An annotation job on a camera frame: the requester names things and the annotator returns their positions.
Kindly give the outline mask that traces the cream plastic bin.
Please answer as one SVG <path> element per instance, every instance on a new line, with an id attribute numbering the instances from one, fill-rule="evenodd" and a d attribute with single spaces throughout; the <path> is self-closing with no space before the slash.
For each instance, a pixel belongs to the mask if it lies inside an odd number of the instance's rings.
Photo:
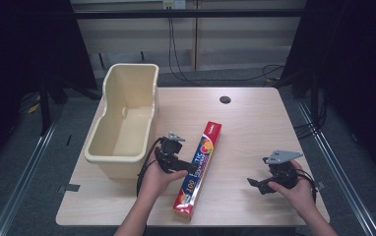
<path id="1" fill-rule="evenodd" d="M 102 85 L 100 116 L 84 151 L 111 179 L 134 179 L 156 129 L 158 66 L 115 64 Z"/>

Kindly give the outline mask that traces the person's left hand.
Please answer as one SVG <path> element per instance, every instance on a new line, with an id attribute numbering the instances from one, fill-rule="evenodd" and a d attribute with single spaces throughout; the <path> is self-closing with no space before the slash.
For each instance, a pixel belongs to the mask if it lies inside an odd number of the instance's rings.
<path id="1" fill-rule="evenodd" d="M 153 205 L 171 182 L 183 179 L 188 175 L 187 170 L 165 173 L 153 154 L 149 158 L 148 165 L 137 198 L 137 201 L 143 204 Z"/>

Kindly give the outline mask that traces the white wall power outlet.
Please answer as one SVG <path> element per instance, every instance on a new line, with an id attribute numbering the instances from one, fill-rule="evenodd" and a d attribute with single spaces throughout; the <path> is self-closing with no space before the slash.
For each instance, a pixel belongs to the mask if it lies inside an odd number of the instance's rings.
<path id="1" fill-rule="evenodd" d="M 162 0 L 165 10 L 185 10 L 186 0 Z"/>

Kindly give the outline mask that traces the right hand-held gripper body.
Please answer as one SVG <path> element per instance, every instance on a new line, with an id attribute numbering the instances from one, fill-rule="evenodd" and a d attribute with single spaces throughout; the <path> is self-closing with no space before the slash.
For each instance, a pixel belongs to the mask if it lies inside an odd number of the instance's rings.
<path id="1" fill-rule="evenodd" d="M 264 180 L 263 183 L 268 185 L 273 181 L 285 188 L 293 188 L 297 183 L 297 174 L 290 162 L 302 155 L 302 152 L 274 150 L 269 157 L 264 157 L 263 161 L 269 166 L 273 176 Z"/>

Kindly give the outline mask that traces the yellow floor object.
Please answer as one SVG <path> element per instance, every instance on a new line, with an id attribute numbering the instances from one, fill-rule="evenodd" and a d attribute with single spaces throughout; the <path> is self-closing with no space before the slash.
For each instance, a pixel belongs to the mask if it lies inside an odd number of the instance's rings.
<path id="1" fill-rule="evenodd" d="M 40 104 L 40 95 L 38 95 L 35 101 L 33 102 L 33 104 L 29 108 L 27 108 L 26 110 L 27 113 L 28 114 L 34 113 L 38 109 L 39 104 Z"/>

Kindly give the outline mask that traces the person's right hand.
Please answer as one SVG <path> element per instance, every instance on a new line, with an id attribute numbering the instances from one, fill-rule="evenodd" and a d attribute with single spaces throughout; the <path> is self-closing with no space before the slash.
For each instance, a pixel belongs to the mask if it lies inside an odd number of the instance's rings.
<path id="1" fill-rule="evenodd" d="M 269 182 L 268 186 L 283 195 L 302 218 L 317 211 L 311 185 L 303 177 L 298 177 L 297 184 L 291 189 L 273 181 Z"/>

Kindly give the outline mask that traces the long red plastic wrap box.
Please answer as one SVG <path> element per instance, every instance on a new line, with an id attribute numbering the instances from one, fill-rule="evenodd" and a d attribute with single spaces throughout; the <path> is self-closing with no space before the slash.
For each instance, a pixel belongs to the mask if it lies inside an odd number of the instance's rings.
<path id="1" fill-rule="evenodd" d="M 172 206 L 172 211 L 185 220 L 191 220 L 199 199 L 203 181 L 207 176 L 209 165 L 221 131 L 222 124 L 209 121 L 195 148 L 191 163 L 194 171 L 183 180 Z"/>

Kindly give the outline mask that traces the metal floor rail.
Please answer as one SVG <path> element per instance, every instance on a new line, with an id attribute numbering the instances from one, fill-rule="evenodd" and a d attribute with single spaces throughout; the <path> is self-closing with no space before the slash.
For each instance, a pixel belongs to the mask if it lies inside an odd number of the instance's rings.
<path id="1" fill-rule="evenodd" d="M 7 203 L 5 203 L 0 213 L 0 236 L 6 236 L 12 222 L 20 208 L 20 205 L 26 195 L 27 189 L 31 183 L 31 179 L 38 167 L 40 160 L 50 143 L 53 133 L 56 129 L 56 125 L 62 116 L 64 106 L 61 105 L 56 109 L 53 115 L 50 115 L 52 121 L 49 123 L 47 130 L 39 136 L 38 142 L 29 158 L 29 161 L 16 184 L 15 189 Z"/>
<path id="2" fill-rule="evenodd" d="M 311 134 L 314 137 L 314 140 L 316 141 L 320 151 L 323 153 L 323 156 L 325 157 L 342 192 L 344 193 L 350 208 L 352 209 L 357 221 L 364 231 L 364 234 L 366 236 L 376 236 L 376 223 L 371 213 L 367 209 L 360 196 L 356 193 L 353 185 L 345 174 L 344 169 L 342 168 L 336 154 L 332 150 L 323 132 L 320 128 L 317 128 L 315 126 L 315 123 L 311 120 L 310 108 L 304 101 L 301 100 L 297 102 L 297 105 L 307 126 L 311 130 Z"/>

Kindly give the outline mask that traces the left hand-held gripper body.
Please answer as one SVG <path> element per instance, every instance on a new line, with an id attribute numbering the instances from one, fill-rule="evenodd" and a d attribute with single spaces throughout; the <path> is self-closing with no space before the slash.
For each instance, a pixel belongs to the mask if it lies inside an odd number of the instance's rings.
<path id="1" fill-rule="evenodd" d="M 186 169 L 186 163 L 178 159 L 177 154 L 182 149 L 184 139 L 169 132 L 168 137 L 159 139 L 160 146 L 156 147 L 156 160 L 165 173 Z"/>

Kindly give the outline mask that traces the black curtain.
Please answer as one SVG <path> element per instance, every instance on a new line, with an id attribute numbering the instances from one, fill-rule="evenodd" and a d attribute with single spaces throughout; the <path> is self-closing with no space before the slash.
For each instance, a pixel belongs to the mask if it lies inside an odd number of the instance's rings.
<path id="1" fill-rule="evenodd" d="M 376 0 L 307 0 L 282 72 L 294 95 L 314 80 L 376 163 Z"/>
<path id="2" fill-rule="evenodd" d="M 0 0 L 0 147 L 17 123 L 23 97 L 65 88 L 95 89 L 96 81 L 70 0 Z"/>

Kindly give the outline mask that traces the black metal stand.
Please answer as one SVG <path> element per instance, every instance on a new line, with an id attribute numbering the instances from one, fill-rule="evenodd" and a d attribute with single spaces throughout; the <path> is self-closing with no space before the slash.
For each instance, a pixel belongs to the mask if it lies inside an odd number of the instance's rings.
<path id="1" fill-rule="evenodd" d="M 40 96 L 40 106 L 41 106 L 40 111 L 41 111 L 41 120 L 42 120 L 41 135 L 44 136 L 47 133 L 51 125 L 49 97 L 48 97 L 47 87 L 45 83 L 45 78 L 42 78 L 40 80 L 39 96 Z"/>

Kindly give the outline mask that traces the black horizontal metal bar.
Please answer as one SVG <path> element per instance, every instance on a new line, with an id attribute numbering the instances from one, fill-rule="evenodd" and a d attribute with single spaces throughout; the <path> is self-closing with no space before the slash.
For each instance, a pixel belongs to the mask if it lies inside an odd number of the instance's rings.
<path id="1" fill-rule="evenodd" d="M 249 18 L 301 17 L 300 9 L 200 9 L 200 10 L 136 10 L 136 11 L 76 11 L 77 19 L 155 19 L 155 18 Z"/>

